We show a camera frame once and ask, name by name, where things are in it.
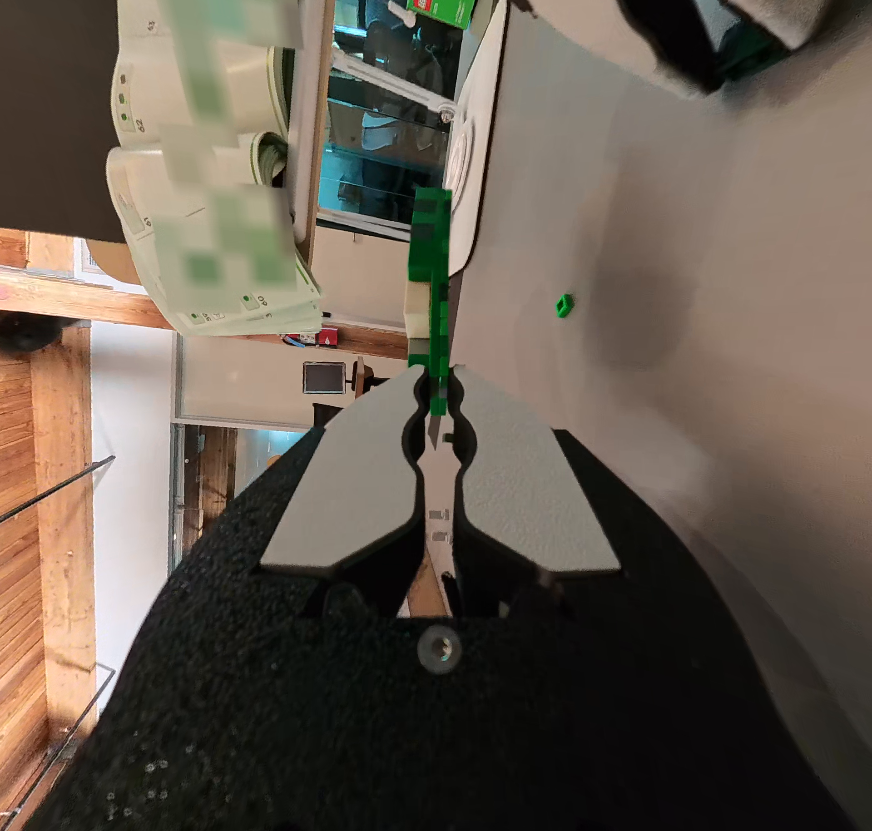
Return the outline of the green toy brick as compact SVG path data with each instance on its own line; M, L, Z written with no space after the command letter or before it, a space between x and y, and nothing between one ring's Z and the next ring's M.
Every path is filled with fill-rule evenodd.
M787 59L791 51L762 26L739 19L718 45L717 61L726 82L750 78Z

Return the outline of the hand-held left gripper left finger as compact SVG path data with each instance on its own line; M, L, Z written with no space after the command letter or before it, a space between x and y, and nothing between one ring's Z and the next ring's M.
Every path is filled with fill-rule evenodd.
M411 366L326 425L262 554L263 569L325 577L394 542L421 547L428 382L426 368Z

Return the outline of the white book stand base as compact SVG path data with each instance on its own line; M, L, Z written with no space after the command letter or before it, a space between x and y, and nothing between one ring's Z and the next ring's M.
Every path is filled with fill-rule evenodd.
M495 3L461 86L452 121L443 181L452 194L450 277L468 265L478 238L509 10L507 0Z

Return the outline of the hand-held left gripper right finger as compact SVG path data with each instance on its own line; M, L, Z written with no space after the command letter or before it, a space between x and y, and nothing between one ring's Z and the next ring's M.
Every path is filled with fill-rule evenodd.
M466 366L452 369L456 513L513 562L559 577L616 574L619 559L551 426Z

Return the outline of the open instruction booklet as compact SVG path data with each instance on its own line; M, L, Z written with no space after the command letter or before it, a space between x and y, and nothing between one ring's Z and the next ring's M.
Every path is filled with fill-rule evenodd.
M285 173L298 0L117 0L105 176L139 282L185 336L322 327Z

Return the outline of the green toy brick assembly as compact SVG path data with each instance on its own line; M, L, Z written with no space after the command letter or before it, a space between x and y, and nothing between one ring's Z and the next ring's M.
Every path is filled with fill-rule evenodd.
M449 248L452 193L418 188L412 207L404 319L408 365L430 379L430 415L447 412L449 385Z

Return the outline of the white wall board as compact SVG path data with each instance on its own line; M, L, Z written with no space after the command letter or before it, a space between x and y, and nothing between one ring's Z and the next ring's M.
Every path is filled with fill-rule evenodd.
M270 335L175 335L172 421L304 431L313 424L315 403L344 408L354 400L350 380L358 358L379 378L405 369L403 332L341 324L337 333L337 349L299 348ZM312 362L340 365L344 391L304 392L303 366Z

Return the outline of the grey desk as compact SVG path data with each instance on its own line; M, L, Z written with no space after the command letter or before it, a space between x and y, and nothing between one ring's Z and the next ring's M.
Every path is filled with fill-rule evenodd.
M510 8L453 358L571 431L680 536L870 829L864 5L703 99Z

